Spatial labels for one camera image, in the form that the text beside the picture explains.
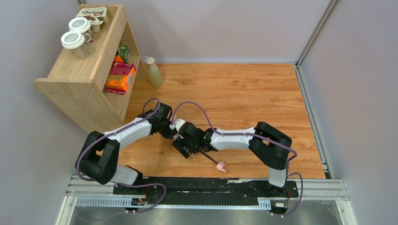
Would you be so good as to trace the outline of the pink folding umbrella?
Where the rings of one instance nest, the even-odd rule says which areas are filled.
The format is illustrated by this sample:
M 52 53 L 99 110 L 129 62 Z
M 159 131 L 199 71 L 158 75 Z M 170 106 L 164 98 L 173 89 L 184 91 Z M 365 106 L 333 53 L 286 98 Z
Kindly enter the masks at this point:
M 190 122 L 186 122 L 181 128 L 180 130 L 177 132 L 177 134 L 173 137 L 173 141 L 177 141 L 178 133 L 180 134 L 188 134 L 188 136 L 193 136 L 194 132 L 196 131 L 200 131 L 202 130 L 201 128 L 196 127 L 195 125 L 193 125 Z M 200 151 L 198 153 L 204 155 L 206 158 L 208 158 L 209 160 L 211 160 L 213 163 L 216 164 L 216 169 L 221 171 L 221 172 L 226 172 L 225 167 L 225 163 L 220 161 L 216 161 L 215 159 L 213 159 L 212 157 L 210 157 L 207 153 L 210 151 L 217 151 L 211 144 L 211 135 L 213 134 L 213 131 L 211 131 L 211 129 L 206 129 L 203 130 L 205 132 L 204 137 L 202 139 L 203 145 L 205 146 L 205 150 L 204 151 Z

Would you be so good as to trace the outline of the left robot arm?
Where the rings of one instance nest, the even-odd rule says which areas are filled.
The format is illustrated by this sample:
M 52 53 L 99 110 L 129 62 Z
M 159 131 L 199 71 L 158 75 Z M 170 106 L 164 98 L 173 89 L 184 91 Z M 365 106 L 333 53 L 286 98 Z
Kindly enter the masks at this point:
M 118 162 L 121 150 L 142 138 L 161 134 L 170 139 L 175 134 L 170 129 L 172 107 L 164 103 L 138 115 L 130 123 L 104 133 L 92 131 L 88 134 L 75 163 L 77 175 L 85 181 L 101 185 L 109 182 L 135 185 L 142 173 Z

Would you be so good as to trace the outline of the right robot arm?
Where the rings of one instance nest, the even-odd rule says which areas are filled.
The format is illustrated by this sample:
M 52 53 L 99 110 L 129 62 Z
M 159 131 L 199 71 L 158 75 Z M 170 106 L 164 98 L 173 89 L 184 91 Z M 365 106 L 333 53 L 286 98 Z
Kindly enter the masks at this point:
M 287 180 L 288 155 L 292 139 L 275 127 L 258 122 L 243 130 L 202 130 L 190 122 L 177 120 L 170 125 L 172 145 L 185 157 L 210 151 L 243 149 L 251 151 L 269 168 L 268 188 L 271 193 L 282 193 Z

